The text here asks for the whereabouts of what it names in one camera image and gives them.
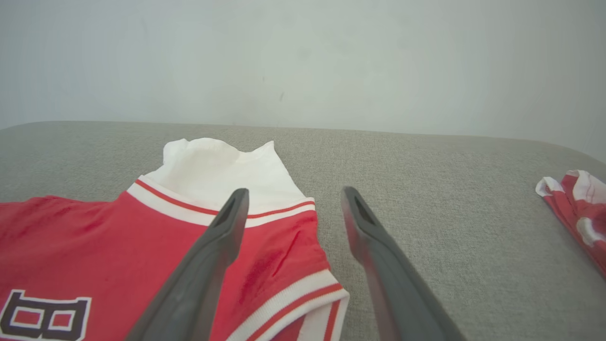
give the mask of clothing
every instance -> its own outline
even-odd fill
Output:
[[[122,340],[224,201],[249,188],[211,340],[338,340],[348,293],[330,274],[312,198],[273,143],[168,143],[113,202],[0,204],[0,339]]]
[[[606,277],[606,184],[584,170],[570,170],[562,183],[541,179],[536,193]]]

